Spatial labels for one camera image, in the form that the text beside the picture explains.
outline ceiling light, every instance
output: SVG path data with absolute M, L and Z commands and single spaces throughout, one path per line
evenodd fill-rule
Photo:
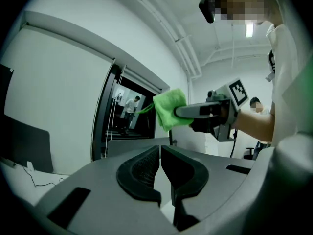
M 253 36 L 253 23 L 247 23 L 246 24 L 246 37 L 252 37 Z

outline green cloth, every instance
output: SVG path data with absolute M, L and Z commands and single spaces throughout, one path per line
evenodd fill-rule
M 175 126 L 189 125 L 193 122 L 193 118 L 180 118 L 174 115 L 174 109 L 179 106 L 186 106 L 186 97 L 181 89 L 175 89 L 153 97 L 153 104 L 138 113 L 145 113 L 156 108 L 156 115 L 160 126 L 165 131 L 171 130 Z

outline person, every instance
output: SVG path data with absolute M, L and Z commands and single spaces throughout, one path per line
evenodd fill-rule
M 250 109 L 260 115 L 268 115 L 269 114 L 269 109 L 268 107 L 264 106 L 261 101 L 257 98 L 254 97 L 253 99 L 250 100 Z M 253 153 L 253 160 L 256 160 L 256 158 L 259 155 L 259 152 L 265 148 L 270 147 L 270 142 L 264 142 L 262 140 L 258 140 L 255 148 L 254 148 L 254 153 Z
M 311 132 L 308 108 L 302 89 L 304 71 L 309 67 L 313 48 L 310 37 L 290 0 L 212 0 L 213 9 L 227 19 L 248 20 L 256 24 L 272 23 L 267 32 L 275 59 L 272 106 L 269 114 L 257 115 L 241 110 L 232 128 L 267 142 L 272 146 L 297 131 Z
M 125 126 L 125 132 L 128 132 L 129 126 L 133 119 L 133 113 L 135 111 L 136 103 L 140 100 L 139 96 L 136 96 L 134 99 L 129 99 L 125 104 L 125 116 L 126 119 L 126 126 Z

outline black cable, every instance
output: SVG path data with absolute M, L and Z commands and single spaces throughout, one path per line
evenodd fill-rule
M 234 149 L 235 149 L 235 145 L 236 145 L 236 140 L 237 140 L 237 133 L 238 133 L 238 130 L 236 129 L 236 130 L 235 130 L 235 133 L 234 133 L 234 139 L 235 139 L 235 141 L 234 141 L 233 149 L 232 149 L 231 154 L 230 154 L 230 158 L 233 157 L 233 153 L 234 153 Z
M 33 180 L 33 177 L 26 171 L 26 169 L 24 168 L 23 165 L 22 165 L 22 167 L 23 167 L 24 171 L 30 176 L 31 181 L 33 181 L 33 184 L 34 184 L 35 187 L 37 187 L 37 186 L 47 186 L 47 185 L 50 185 L 50 184 L 53 184 L 53 185 L 55 186 L 55 184 L 54 184 L 53 182 L 48 183 L 48 184 L 45 184 L 45 185 L 37 185 L 37 184 L 35 184 L 35 182 L 34 182 L 34 180 Z

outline fluorescent light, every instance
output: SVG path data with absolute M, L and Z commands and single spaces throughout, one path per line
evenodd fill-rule
M 252 37 L 253 36 L 253 23 L 247 23 L 246 24 L 246 37 Z

